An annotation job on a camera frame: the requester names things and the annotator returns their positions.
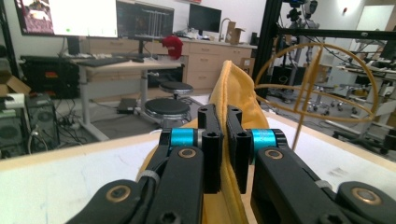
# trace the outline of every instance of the stool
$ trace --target stool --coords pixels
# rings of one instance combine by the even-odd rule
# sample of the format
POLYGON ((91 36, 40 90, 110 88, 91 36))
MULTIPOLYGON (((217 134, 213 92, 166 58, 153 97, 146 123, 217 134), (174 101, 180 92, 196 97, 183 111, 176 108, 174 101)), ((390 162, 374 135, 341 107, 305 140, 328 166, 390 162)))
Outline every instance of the stool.
POLYGON ((160 84, 160 90, 168 93, 172 93, 174 95, 174 99, 177 100, 180 94, 187 94, 193 91, 191 85, 176 82, 176 81, 166 81, 160 84))
POLYGON ((159 98, 145 103, 145 112, 150 117, 161 120, 161 128, 166 128, 167 120, 191 120, 190 107, 175 99, 159 98))
MULTIPOLYGON (((333 86, 328 86, 326 84, 315 84, 315 89, 319 90, 320 92, 331 92, 334 90, 333 86)), ((321 95, 318 94, 317 99, 315 101, 310 101, 309 102, 309 107, 308 107, 308 112, 312 112, 314 110, 315 112, 318 111, 318 108, 324 108, 325 111, 323 115, 327 116, 330 114, 330 106, 326 105, 325 103, 321 102, 321 95)))
MULTIPOLYGON (((340 84, 340 87, 343 88, 343 89, 347 89, 347 91, 346 91, 346 99, 350 100, 350 94, 354 90, 361 89, 362 85, 361 84, 340 84)), ((331 103, 331 106, 334 107, 336 102, 338 102, 338 104, 337 104, 338 111, 343 111, 343 105, 345 103, 342 102, 342 101, 333 100, 332 103, 331 103)), ((352 107, 352 114, 357 114, 357 113, 358 113, 358 110, 355 107, 352 107)))

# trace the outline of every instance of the wall-mounted screen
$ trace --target wall-mounted screen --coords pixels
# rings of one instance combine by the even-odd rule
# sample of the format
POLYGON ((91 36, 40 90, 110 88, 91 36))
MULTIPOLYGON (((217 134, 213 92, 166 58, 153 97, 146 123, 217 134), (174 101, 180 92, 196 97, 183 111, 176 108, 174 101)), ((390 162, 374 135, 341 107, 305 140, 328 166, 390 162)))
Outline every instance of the wall-mounted screen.
POLYGON ((190 4, 189 27, 202 31, 218 33, 220 29, 221 10, 190 4))
POLYGON ((119 37, 162 39, 173 33, 175 11, 141 2, 117 1, 119 37))
POLYGON ((115 0, 14 0, 23 35, 117 37, 115 0))

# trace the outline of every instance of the standing desk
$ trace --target standing desk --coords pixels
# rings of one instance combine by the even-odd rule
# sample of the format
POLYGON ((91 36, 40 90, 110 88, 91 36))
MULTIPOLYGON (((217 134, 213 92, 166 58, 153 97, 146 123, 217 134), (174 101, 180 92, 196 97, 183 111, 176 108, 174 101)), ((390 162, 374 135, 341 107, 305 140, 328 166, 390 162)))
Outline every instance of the standing desk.
POLYGON ((91 124, 90 118, 90 99, 105 96, 122 95, 126 93, 141 92, 140 110, 142 114, 145 111, 145 102, 148 99, 148 75, 149 70, 172 69, 180 67, 181 63, 161 62, 152 59, 145 59, 144 63, 135 63, 129 61, 127 63, 116 63, 100 67, 79 66, 79 85, 82 106, 82 122, 89 133, 96 137, 99 141, 106 141, 109 138, 91 124), (89 82, 87 73, 96 75, 108 72, 128 72, 142 71, 141 77, 129 80, 111 80, 104 82, 89 82))
MULTIPOLYGON (((265 116, 270 128, 282 130, 291 144, 297 123, 275 114, 265 116)), ((0 161, 1 222, 65 223, 104 184, 135 180, 159 137, 159 133, 142 134, 0 161)), ((307 127, 302 128, 296 153, 334 191, 340 183, 353 180, 396 199, 394 162, 307 127)), ((256 223, 249 206, 252 177, 249 173, 242 200, 249 223, 256 223)))

